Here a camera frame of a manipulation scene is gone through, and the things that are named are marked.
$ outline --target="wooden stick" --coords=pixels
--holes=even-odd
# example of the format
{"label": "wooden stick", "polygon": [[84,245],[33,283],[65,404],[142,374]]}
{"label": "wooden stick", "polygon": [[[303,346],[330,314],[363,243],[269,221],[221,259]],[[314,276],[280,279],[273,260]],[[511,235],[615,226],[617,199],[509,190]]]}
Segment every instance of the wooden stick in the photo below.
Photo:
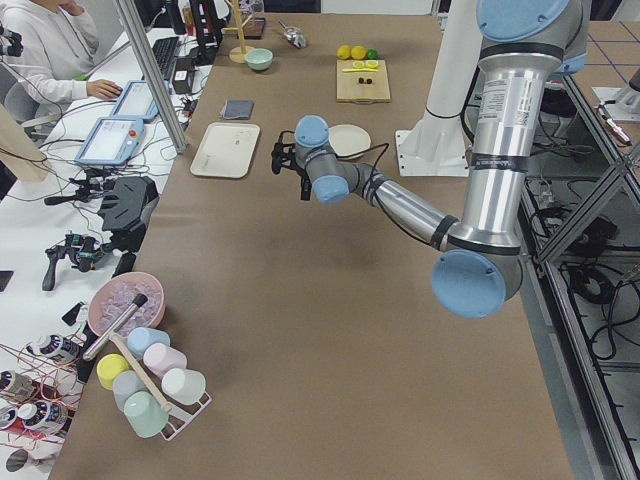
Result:
{"label": "wooden stick", "polygon": [[242,28],[242,14],[240,13],[240,5],[238,0],[231,0],[233,4],[233,18],[238,29],[238,40],[240,41],[240,50],[243,54],[247,53],[246,43],[244,41],[244,29]]}
{"label": "wooden stick", "polygon": [[127,344],[124,342],[124,338],[122,338],[117,333],[112,333],[111,335],[109,335],[109,340],[111,340],[113,344],[118,347],[118,350],[120,350],[122,356],[126,358],[127,362],[129,362],[129,365],[131,365],[131,368],[133,368],[133,371],[138,374],[140,380],[142,380],[142,383],[144,383],[145,387],[149,389],[149,393],[151,393],[151,395],[153,395],[153,398],[155,398],[156,401],[160,404],[160,408],[162,408],[162,410],[164,410],[165,412],[170,413],[172,408],[171,402],[167,401],[160,389],[156,387],[156,384],[153,383],[153,381],[149,378],[147,372],[144,371],[144,368],[140,366],[133,354],[127,348]]}

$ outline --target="pink cup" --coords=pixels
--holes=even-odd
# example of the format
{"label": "pink cup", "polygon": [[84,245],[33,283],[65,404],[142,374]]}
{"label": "pink cup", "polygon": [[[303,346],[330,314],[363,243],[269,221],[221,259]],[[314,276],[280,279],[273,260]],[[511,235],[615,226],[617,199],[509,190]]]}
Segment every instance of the pink cup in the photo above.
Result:
{"label": "pink cup", "polygon": [[159,378],[172,368],[187,368],[185,354],[164,343],[154,343],[147,348],[142,361]]}

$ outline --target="metal frame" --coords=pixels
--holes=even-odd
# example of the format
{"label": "metal frame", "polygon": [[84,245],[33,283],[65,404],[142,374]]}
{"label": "metal frame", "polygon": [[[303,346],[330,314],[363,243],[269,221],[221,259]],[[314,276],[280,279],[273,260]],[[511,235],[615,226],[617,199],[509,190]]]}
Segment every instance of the metal frame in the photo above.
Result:
{"label": "metal frame", "polygon": [[[611,408],[612,399],[603,384],[601,375],[608,371],[623,369],[636,371],[638,366],[631,367],[628,364],[616,362],[593,364],[593,359],[584,341],[580,319],[576,317],[573,311],[571,302],[565,293],[566,284],[553,261],[566,251],[567,247],[582,234],[604,206],[621,190],[628,194],[632,206],[640,210],[640,185],[633,171],[635,163],[640,159],[640,144],[636,145],[628,155],[622,155],[602,127],[573,78],[566,77],[564,84],[567,93],[578,110],[578,114],[583,119],[610,166],[596,182],[591,193],[571,212],[562,227],[547,242],[543,244],[536,239],[536,244],[538,245],[536,257],[541,268],[539,273],[548,279],[551,286],[561,313],[563,325],[578,362],[580,373],[589,392],[602,432],[607,439],[607,446],[614,459],[620,478],[623,480],[635,480],[638,478],[635,455],[629,451],[628,442],[623,437],[624,426],[617,412]],[[526,195],[523,196],[523,205],[525,210],[533,209]]]}
{"label": "metal frame", "polygon": [[540,249],[537,255],[540,263],[553,261],[561,255],[621,189],[627,192],[635,208],[640,210],[640,186],[633,173],[633,166],[640,158],[640,146],[636,145],[629,155],[621,156],[573,78],[566,77],[564,84],[578,113],[611,166],[600,177],[593,191]]}
{"label": "metal frame", "polygon": [[171,103],[171,98],[167,93],[164,79],[158,68],[153,51],[147,40],[147,35],[138,15],[138,10],[135,7],[133,0],[113,0],[120,22],[124,27],[131,46],[133,47],[133,53],[138,60],[138,64],[144,73],[144,78],[149,84],[151,95],[156,102],[160,117],[164,122],[169,137],[173,142],[173,146],[177,153],[182,153],[187,148],[187,139],[182,130],[182,126],[176,117]]}

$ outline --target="silver scoop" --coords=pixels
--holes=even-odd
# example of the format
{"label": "silver scoop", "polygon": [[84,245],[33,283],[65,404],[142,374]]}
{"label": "silver scoop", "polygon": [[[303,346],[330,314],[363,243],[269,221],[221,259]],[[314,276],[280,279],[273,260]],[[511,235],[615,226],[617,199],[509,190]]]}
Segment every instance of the silver scoop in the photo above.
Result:
{"label": "silver scoop", "polygon": [[307,46],[307,39],[305,38],[302,30],[298,27],[291,27],[284,23],[282,20],[278,20],[278,23],[284,28],[284,38],[287,39],[291,45],[296,48],[304,48]]}

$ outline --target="white plate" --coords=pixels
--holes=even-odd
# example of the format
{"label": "white plate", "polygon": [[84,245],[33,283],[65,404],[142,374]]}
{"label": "white plate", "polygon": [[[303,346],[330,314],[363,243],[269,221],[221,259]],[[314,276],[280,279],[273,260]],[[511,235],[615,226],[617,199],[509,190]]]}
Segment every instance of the white plate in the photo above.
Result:
{"label": "white plate", "polygon": [[348,157],[369,148],[371,137],[357,125],[334,125],[329,129],[329,143],[338,156]]}

